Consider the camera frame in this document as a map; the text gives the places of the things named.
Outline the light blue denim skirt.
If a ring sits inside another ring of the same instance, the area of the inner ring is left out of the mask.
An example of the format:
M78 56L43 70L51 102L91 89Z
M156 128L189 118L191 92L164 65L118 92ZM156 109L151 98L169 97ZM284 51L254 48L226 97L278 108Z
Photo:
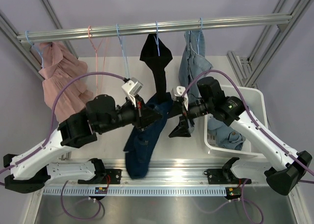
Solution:
M210 117L208 119L208 133L215 138L215 143L223 149L241 151L246 138L223 122Z

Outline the light blue wire hanger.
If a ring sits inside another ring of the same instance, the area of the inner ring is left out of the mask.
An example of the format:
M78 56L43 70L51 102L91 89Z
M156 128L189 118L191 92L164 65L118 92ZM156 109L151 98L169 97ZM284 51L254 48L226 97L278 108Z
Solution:
M125 48L124 48L123 37L120 35L120 30L119 30L118 24L116 24L116 33L117 33L117 37L119 39L119 43L121 46L122 57L123 57L123 61L124 61L125 76L126 76L126 78L130 78L128 59L127 59Z

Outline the pink wire hanger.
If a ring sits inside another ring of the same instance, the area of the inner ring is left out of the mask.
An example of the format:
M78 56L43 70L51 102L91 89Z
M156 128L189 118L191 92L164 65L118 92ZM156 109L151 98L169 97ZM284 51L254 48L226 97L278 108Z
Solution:
M92 37L93 35L91 34L92 31L92 27L89 26L88 27L88 40L95 52L95 72L99 72L99 56L98 56L98 52L100 50L100 48L102 47L102 44L105 43L105 47L104 47L104 55L103 55L103 65L102 65L102 69L101 71L105 70L105 59L106 59L106 55L107 55L107 49L108 49L108 45L110 43L110 38L102 38L101 41L99 42L98 46L96 46L93 41L92 41ZM96 95L99 95L101 93L102 90L102 85L103 85L103 76L102 75L96 75Z

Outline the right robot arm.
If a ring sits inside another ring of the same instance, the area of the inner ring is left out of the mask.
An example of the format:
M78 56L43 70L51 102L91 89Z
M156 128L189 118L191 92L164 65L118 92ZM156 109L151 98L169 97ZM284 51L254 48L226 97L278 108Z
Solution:
M242 134L266 157L271 168L264 172L267 184L278 194L286 196L310 173L312 156L298 152L269 131L247 107L241 94L226 96L218 80L207 76L197 82L201 97L190 104L187 89L178 86L171 91L175 102L170 116L179 116L179 124L169 137L190 137L188 121L211 114L219 122Z

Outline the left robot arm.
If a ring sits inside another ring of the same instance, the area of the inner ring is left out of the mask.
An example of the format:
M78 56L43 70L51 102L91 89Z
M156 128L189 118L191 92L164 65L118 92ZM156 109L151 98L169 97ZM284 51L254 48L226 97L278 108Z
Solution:
M99 95L85 108L59 124L46 140L21 155L7 154L3 158L10 175L4 187L21 194L38 191L49 183L77 181L79 184L100 184L106 180L106 169L101 159L92 158L82 163L56 163L62 154L93 143L97 136L132 124L144 130L162 114L140 96L135 103L127 100L117 106L113 97Z

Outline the blue hanger of pale denim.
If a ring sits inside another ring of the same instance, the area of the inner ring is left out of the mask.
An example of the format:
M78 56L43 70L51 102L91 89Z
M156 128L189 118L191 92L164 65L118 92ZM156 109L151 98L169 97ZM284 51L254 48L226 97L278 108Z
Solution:
M203 18L200 18L200 29L187 32L189 49L199 56L205 57L206 44L203 34Z

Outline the blue hanger of pink dress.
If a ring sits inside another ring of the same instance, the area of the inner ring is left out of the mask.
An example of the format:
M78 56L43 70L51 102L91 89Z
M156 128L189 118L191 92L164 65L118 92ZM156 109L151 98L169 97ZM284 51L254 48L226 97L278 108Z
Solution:
M44 69L45 68L44 57L43 57L44 51L40 50L37 46L35 46L35 44L33 42L30 41L28 33L29 33L29 31L26 30L25 31L26 40L27 40L28 44L30 44L31 47L34 48L36 50L36 52L39 54L39 56L41 58L41 68Z

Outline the pale blue denim garment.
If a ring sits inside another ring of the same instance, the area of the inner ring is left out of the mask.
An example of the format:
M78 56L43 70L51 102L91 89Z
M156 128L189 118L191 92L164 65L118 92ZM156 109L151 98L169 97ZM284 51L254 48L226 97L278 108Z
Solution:
M179 68L179 82L181 86L187 88L195 77L205 71L211 70L213 66L205 57L199 56L189 49L187 31L185 32L184 37L186 46L183 51Z

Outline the black garment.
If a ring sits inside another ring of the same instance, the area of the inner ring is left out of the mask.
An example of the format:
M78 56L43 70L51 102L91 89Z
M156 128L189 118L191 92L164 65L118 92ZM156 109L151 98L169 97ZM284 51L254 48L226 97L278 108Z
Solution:
M140 61L152 71L158 103L167 101L165 68L173 59L169 48L159 39L160 57L155 43L156 34L149 34L141 50Z

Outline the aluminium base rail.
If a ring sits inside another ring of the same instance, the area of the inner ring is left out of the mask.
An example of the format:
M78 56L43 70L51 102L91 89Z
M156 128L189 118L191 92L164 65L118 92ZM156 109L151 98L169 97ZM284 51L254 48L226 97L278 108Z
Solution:
M204 175L207 169L219 169L230 159L208 157L199 159L159 159L151 160L147 175L143 179L131 179L127 173L124 159L103 159L106 168L121 169L121 187L191 187L206 186ZM236 177L249 178L254 185L266 186L264 172L271 168L265 158L239 159L232 164Z

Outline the aluminium frame right post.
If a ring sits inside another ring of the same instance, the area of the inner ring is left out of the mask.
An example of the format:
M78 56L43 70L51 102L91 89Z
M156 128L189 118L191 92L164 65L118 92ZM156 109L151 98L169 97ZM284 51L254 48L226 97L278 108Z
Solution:
M314 3L314 0L292 1L292 5L289 5L289 0L278 0L273 13L288 9L290 21L287 24L265 26L248 57L238 57L234 51L227 52L228 61L240 86L258 87L258 78Z

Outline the aluminium hanging rail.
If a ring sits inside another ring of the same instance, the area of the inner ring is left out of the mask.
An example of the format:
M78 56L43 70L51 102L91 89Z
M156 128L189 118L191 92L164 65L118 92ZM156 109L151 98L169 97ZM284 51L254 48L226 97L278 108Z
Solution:
M272 13L268 15L244 16L203 19L203 30L220 29L245 26L264 26L264 25L282 25L287 24L291 15L285 13ZM186 21L168 21L158 22L159 33L179 32L187 30L199 30L200 19ZM155 23L142 23L131 25L119 25L121 36L143 35L156 33ZM117 36L116 25L98 26L92 28L92 38L104 38ZM56 29L53 31L29 32L29 39L33 43L53 42L53 41L72 41L88 39L88 28L75 29ZM17 35L21 44L27 44L25 34Z

